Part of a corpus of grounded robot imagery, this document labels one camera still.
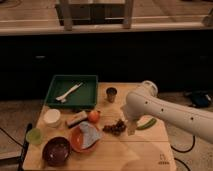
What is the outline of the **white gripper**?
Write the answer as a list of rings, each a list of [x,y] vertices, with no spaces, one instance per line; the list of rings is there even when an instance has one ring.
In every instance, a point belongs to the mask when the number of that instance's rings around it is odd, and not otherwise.
[[[131,106],[129,104],[125,104],[121,107],[123,115],[127,122],[127,134],[134,135],[137,129],[137,123],[133,121],[138,121],[142,114],[141,110],[136,106]]]

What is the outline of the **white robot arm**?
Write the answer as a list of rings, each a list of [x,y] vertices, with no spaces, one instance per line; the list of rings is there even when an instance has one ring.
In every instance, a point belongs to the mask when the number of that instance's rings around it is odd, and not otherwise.
[[[213,112],[161,100],[157,94],[156,84],[145,80],[126,95],[121,110],[130,134],[143,115],[151,115],[213,144]]]

